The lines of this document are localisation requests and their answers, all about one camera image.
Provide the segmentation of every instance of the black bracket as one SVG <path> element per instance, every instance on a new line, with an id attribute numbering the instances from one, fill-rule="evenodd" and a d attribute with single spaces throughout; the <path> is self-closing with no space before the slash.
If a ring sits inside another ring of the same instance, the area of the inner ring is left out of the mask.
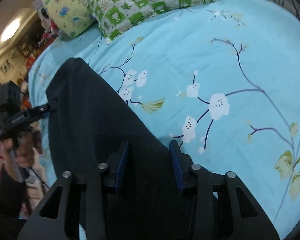
<path id="1" fill-rule="evenodd" d="M 34 210 L 18 240 L 79 239 L 82 192 L 86 193 L 87 239 L 111 239 L 107 225 L 107 194 L 120 190 L 128 151 L 129 143 L 124 140 L 106 163 L 99 163 L 80 174 L 65 171 Z"/>
<path id="2" fill-rule="evenodd" d="M 178 189 L 183 195 L 193 196 L 187 240 L 279 239 L 266 213 L 237 174 L 215 174 L 193 164 L 176 141 L 171 141 L 169 150 Z"/>

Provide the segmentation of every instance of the white flower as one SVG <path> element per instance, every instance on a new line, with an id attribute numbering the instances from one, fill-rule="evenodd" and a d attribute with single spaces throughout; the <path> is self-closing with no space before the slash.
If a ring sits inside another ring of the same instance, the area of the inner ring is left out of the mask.
<path id="1" fill-rule="evenodd" d="M 209 111 L 213 120 L 219 120 L 223 115 L 228 115 L 230 105 L 224 94 L 213 94 L 210 98 Z"/>
<path id="2" fill-rule="evenodd" d="M 197 121 L 191 116 L 186 117 L 185 124 L 182 127 L 182 133 L 184 135 L 183 142 L 189 143 L 195 138 L 195 127 L 197 126 Z"/>
<path id="3" fill-rule="evenodd" d="M 119 96 L 124 100 L 124 101 L 129 101 L 132 97 L 132 91 L 134 90 L 134 87 L 123 87 L 119 91 Z"/>
<path id="4" fill-rule="evenodd" d="M 204 152 L 204 147 L 200 147 L 198 150 L 198 153 L 201 155 L 201 154 L 203 154 L 203 152 Z"/>
<path id="5" fill-rule="evenodd" d="M 198 97 L 199 96 L 199 88 L 200 88 L 199 83 L 194 83 L 192 85 L 189 85 L 187 87 L 187 96 L 190 98 Z"/>
<path id="6" fill-rule="evenodd" d="M 144 70 L 139 73 L 138 78 L 137 78 L 137 87 L 142 87 L 146 84 L 147 82 L 147 70 Z"/>
<path id="7" fill-rule="evenodd" d="M 134 75 L 136 74 L 137 72 L 134 71 L 133 69 L 129 69 L 127 74 L 125 75 L 124 77 L 124 80 L 123 80 L 123 86 L 125 87 L 128 87 L 128 86 L 131 86 L 134 82 Z"/>

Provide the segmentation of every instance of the yellow pillow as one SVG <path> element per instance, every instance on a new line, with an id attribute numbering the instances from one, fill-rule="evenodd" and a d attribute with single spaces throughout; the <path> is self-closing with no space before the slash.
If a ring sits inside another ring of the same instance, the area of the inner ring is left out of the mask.
<path id="1" fill-rule="evenodd" d="M 94 21 L 91 12 L 79 0 L 42 0 L 49 17 L 70 37 L 84 32 Z"/>

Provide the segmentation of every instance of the black pants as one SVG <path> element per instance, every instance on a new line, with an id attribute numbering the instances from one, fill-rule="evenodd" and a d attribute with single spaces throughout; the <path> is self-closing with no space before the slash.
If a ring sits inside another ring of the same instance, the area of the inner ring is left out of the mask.
<path id="1" fill-rule="evenodd" d="M 130 142 L 122 193 L 108 198 L 113 239 L 185 239 L 191 200 L 177 189 L 170 153 L 106 81 L 82 59 L 71 58 L 46 94 L 48 100 L 58 100 L 49 117 L 57 177 L 105 162 L 122 139 Z"/>

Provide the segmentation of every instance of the picture frame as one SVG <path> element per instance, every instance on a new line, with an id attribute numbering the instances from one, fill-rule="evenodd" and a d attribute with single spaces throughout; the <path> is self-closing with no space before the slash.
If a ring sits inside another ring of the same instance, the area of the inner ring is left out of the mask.
<path id="1" fill-rule="evenodd" d="M 0 66 L 0 71 L 6 75 L 9 69 L 12 67 L 10 61 L 7 59 L 1 66 Z"/>

